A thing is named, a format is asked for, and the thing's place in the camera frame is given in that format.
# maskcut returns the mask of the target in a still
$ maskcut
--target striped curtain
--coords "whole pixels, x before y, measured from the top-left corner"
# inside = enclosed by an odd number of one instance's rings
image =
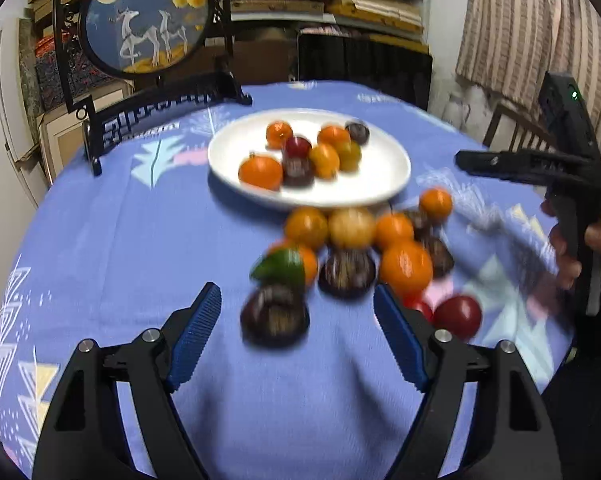
[[[547,70],[576,79],[601,151],[601,19],[589,0],[468,0],[459,76],[538,118]]]

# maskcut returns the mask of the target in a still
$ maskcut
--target red tomato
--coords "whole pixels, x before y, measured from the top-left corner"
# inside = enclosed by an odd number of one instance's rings
[[[305,137],[290,137],[282,148],[287,158],[308,158],[311,143]]]
[[[453,296],[443,301],[433,314],[433,325],[445,328],[462,341],[469,341],[480,328],[483,313],[470,296]]]
[[[431,309],[431,306],[426,301],[421,300],[420,296],[405,296],[403,298],[403,306],[405,308],[417,310],[418,312],[423,314],[424,319],[426,319],[430,323],[433,320],[433,310]]]

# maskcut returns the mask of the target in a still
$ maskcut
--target oval plate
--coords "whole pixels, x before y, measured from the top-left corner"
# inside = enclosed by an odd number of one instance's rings
[[[362,146],[362,160],[357,173],[338,173],[335,180],[316,179],[312,187],[281,187],[273,192],[243,184],[238,168],[251,152],[282,159],[280,150],[266,148],[265,130],[274,121],[287,121],[295,135],[306,137],[315,145],[324,124],[344,126],[354,117],[328,112],[288,108],[252,114],[225,126],[210,142],[208,156],[213,173],[237,192],[255,202],[276,209],[297,206],[338,208],[368,206],[388,200],[402,190],[411,175],[411,161],[394,137],[373,124],[369,126],[369,142]]]

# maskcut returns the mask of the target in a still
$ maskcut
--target blue tablecloth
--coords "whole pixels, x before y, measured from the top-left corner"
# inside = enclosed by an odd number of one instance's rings
[[[447,187],[455,212],[442,237],[456,258],[435,282],[436,304],[452,291],[478,298],[474,342],[516,342],[543,388],[561,363],[571,331],[559,318],[545,233],[528,187],[470,178],[453,156],[477,144],[403,102],[343,82],[247,88],[254,105],[187,105],[153,114],[145,136],[102,159],[94,178],[79,156],[62,172],[16,257],[0,311],[0,437],[28,474],[40,427],[77,343],[129,342],[188,306],[207,281],[222,314],[191,381],[174,396],[184,427],[212,479],[381,479],[422,396],[406,383],[375,322],[371,295],[356,304],[313,288],[311,327],[291,351],[248,348],[238,316],[253,290],[252,264],[282,236],[284,215],[257,206],[209,171],[206,146],[238,117],[273,108],[349,114],[395,136],[412,178],[392,203],[417,203],[429,186]],[[151,471],[127,385],[121,408],[137,468]],[[459,463],[474,388],[466,387],[442,473]]]

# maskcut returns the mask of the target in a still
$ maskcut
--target orange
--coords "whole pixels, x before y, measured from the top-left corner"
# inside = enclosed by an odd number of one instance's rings
[[[280,162],[267,155],[249,155],[238,170],[238,180],[251,186],[277,191],[282,182]]]
[[[324,142],[333,146],[340,142],[350,142],[350,140],[351,137],[347,130],[333,124],[323,126],[323,129],[318,133],[318,142]]]
[[[294,134],[292,127],[285,121],[276,121],[267,126],[267,147],[273,150],[281,150],[285,141]]]
[[[387,283],[399,296],[422,292],[433,278],[431,257],[417,242],[398,242],[380,259],[378,279]]]
[[[303,266],[305,267],[305,284],[311,286],[314,283],[315,277],[318,274],[318,258],[315,257],[314,251],[303,244],[298,244],[292,240],[280,240],[267,249],[267,254],[271,254],[278,249],[295,249],[302,258]]]
[[[387,213],[376,222],[375,244],[378,249],[385,251],[394,243],[413,240],[413,225],[410,219],[402,213]]]
[[[336,177],[340,169],[340,157],[331,144],[320,142],[311,148],[309,160],[314,164],[315,176],[325,180]]]
[[[419,207],[434,221],[447,219],[453,209],[453,200],[446,189],[432,187],[421,194]]]
[[[292,212],[285,222],[285,236],[314,251],[327,241],[327,218],[318,209],[300,207]]]

